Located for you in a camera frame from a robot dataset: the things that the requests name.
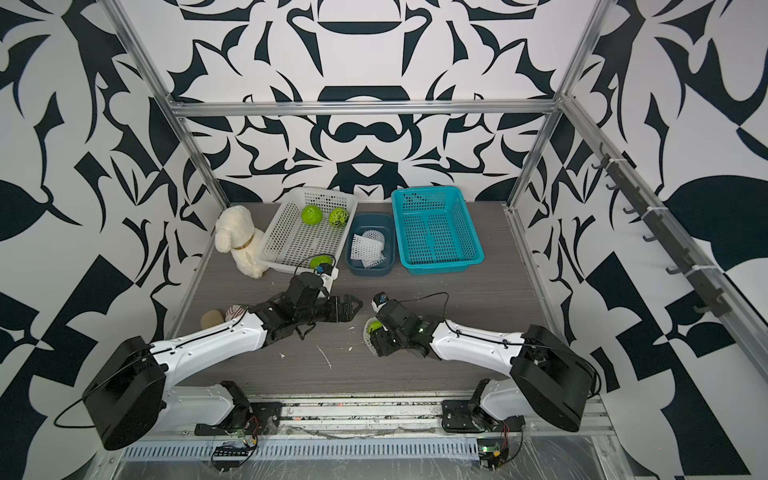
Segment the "white foam net sleeve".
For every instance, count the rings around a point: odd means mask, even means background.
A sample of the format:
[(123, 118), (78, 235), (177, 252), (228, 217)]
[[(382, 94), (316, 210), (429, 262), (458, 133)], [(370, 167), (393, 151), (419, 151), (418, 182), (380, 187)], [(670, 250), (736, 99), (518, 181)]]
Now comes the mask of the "white foam net sleeve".
[(377, 357), (383, 356), (383, 347), (386, 345), (386, 330), (384, 327), (373, 332), (368, 331), (368, 327), (374, 322), (379, 321), (377, 318), (370, 318), (363, 330), (363, 341), (369, 350)]

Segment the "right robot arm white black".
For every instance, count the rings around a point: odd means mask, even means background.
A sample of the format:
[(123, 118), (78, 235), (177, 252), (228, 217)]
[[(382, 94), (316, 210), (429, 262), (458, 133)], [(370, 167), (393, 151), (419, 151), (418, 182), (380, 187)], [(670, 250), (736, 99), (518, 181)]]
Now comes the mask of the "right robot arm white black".
[(599, 378), (592, 365), (545, 327), (492, 332), (434, 315), (419, 316), (404, 302), (377, 294), (363, 335), (378, 357), (405, 350), (421, 358), (463, 362), (501, 374), (481, 380), (470, 399), (451, 403), (444, 430), (499, 431), (508, 419), (536, 415), (567, 432), (579, 430)]

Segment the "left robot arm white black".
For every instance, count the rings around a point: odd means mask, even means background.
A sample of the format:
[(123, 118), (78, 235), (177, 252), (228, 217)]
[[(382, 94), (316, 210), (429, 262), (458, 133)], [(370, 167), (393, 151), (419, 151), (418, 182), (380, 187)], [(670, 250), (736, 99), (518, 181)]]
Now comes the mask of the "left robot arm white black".
[(305, 272), (265, 302), (230, 307), (221, 324), (154, 344), (140, 337), (123, 341), (83, 395), (102, 446), (120, 450), (176, 427), (226, 433), (252, 427), (255, 414), (236, 383), (184, 387), (182, 381), (292, 334), (305, 336), (318, 323), (352, 321), (362, 302), (331, 294), (332, 282), (328, 275)]

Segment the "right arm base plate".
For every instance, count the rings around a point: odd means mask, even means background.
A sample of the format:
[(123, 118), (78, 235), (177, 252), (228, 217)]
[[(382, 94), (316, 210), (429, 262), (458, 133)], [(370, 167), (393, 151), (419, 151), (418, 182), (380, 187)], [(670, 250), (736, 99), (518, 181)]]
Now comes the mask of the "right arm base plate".
[(492, 380), (489, 378), (481, 380), (469, 399), (443, 400), (441, 402), (442, 429), (452, 434), (501, 433), (504, 428), (512, 432), (521, 432), (525, 425), (523, 416), (510, 416), (504, 420), (498, 420), (481, 408), (481, 395), (491, 383)]

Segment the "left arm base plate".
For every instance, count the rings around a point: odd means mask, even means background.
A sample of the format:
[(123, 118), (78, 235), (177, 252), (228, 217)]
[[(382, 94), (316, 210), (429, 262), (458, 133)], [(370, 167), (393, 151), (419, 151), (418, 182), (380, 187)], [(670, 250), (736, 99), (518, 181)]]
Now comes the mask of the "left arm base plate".
[(249, 407), (236, 405), (234, 409), (217, 425), (197, 424), (194, 435), (200, 437), (234, 435), (243, 432), (257, 436), (273, 434), (280, 426), (284, 404), (278, 401), (251, 402)]

